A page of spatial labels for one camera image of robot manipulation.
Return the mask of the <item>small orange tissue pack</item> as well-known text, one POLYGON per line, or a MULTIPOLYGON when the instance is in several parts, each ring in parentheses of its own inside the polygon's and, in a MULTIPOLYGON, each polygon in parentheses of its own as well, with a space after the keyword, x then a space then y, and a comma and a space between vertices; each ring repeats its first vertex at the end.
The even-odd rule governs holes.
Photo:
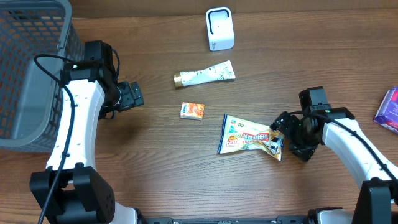
POLYGON ((183 102, 180 110, 180 117, 202 121, 204 118, 205 105, 200 103, 183 102))

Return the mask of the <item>colourful snack bag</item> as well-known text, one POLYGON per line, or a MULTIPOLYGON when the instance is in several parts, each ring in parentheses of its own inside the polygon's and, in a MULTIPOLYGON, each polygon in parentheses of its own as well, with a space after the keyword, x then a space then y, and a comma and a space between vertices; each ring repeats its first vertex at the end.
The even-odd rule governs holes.
POLYGON ((284 135, 269 126, 224 115, 218 154, 261 150, 282 161, 284 135))

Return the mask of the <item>red purple pantyliner pack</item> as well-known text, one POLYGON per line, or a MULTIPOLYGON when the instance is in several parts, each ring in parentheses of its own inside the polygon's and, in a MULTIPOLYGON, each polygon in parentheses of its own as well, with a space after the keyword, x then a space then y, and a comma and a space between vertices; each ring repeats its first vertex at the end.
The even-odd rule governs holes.
POLYGON ((397 134, 397 87, 387 91, 377 109, 374 122, 397 134))

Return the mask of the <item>white Pantene tube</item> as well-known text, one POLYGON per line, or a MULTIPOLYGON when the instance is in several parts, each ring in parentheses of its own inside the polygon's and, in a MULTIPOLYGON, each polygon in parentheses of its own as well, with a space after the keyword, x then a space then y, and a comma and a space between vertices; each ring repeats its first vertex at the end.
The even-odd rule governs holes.
POLYGON ((209 82, 229 81, 235 78, 233 66, 228 60, 203 70, 176 73, 174 74, 174 86, 183 88, 209 82))

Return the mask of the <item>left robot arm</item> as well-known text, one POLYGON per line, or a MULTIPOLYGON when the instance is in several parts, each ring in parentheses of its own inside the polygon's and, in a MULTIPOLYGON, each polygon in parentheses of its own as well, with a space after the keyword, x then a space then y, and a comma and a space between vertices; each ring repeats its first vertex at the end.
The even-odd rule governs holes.
POLYGON ((42 172, 34 172, 29 187, 41 207, 39 222, 130 223, 146 220, 142 213, 116 202, 112 187, 96 171, 98 121, 108 113, 144 105, 137 82, 119 82, 117 51, 101 41, 85 42, 83 60, 63 58, 56 77, 34 57, 34 63, 63 93, 57 139, 42 172))

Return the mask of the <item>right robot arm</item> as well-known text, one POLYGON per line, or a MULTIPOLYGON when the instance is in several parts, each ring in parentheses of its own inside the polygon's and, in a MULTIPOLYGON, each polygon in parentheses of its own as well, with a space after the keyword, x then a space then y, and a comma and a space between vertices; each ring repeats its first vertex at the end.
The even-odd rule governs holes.
POLYGON ((397 166, 366 137, 354 115, 329 104, 323 87, 299 94, 300 111, 282 112, 271 124, 289 141, 289 151, 308 161, 318 145, 331 149, 358 185, 355 210, 340 207, 309 210, 303 223, 397 223, 397 166))

